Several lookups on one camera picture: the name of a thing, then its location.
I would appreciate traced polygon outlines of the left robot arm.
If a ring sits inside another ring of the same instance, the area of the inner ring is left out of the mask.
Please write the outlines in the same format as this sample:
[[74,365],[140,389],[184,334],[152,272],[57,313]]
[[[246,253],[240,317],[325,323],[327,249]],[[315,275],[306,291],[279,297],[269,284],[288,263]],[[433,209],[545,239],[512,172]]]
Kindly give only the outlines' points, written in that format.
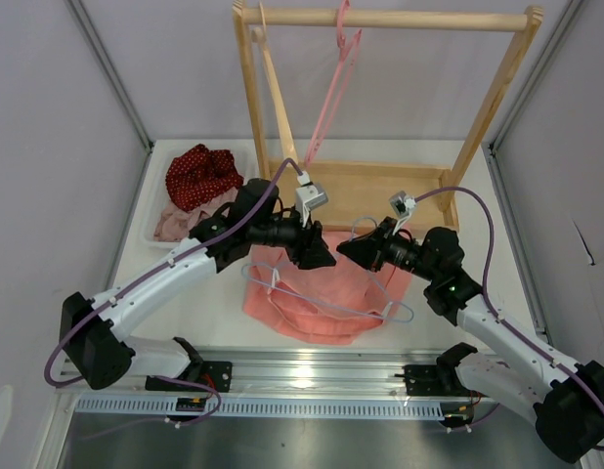
[[79,292],[66,298],[60,344],[81,379],[102,390],[124,376],[144,376],[150,390],[189,391],[206,381],[199,352],[181,337],[156,341],[132,334],[155,310],[246,257],[254,245],[283,249],[300,270],[335,266],[323,226],[311,218],[326,204],[325,191],[301,181],[293,206],[277,211],[279,200],[274,183],[251,179],[148,271],[92,299]]

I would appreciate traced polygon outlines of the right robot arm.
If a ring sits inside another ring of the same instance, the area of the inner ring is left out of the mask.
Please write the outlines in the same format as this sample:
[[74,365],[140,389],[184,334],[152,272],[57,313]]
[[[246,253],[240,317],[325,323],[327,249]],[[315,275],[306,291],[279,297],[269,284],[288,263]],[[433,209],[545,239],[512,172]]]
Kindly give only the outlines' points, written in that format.
[[561,353],[495,309],[485,287],[463,269],[455,231],[433,228],[418,242],[394,233],[395,224],[387,218],[337,250],[368,271],[390,264],[426,280],[423,294],[432,311],[500,358],[494,362],[462,344],[455,360],[437,367],[437,386],[451,395],[467,388],[494,399],[533,424],[546,447],[567,463],[604,451],[604,366]]

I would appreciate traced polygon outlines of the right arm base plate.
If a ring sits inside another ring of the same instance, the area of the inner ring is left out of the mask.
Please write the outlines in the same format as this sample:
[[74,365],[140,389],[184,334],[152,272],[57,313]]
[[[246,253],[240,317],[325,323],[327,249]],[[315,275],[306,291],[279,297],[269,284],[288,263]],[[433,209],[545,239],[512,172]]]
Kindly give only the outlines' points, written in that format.
[[471,392],[462,386],[453,371],[433,364],[406,364],[401,373],[406,393],[413,397],[469,397]]

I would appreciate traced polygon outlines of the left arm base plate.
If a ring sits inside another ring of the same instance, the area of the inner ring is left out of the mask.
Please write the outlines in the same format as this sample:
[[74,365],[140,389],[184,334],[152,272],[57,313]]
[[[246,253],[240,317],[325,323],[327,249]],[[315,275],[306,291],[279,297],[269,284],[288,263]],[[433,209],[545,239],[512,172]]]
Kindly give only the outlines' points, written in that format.
[[218,393],[228,393],[231,388],[233,377],[233,364],[231,362],[192,362],[177,377],[177,380],[183,381],[183,384],[175,384],[169,379],[164,380],[159,377],[148,376],[145,388],[147,391],[161,392],[198,392],[195,384],[207,386],[216,390]]

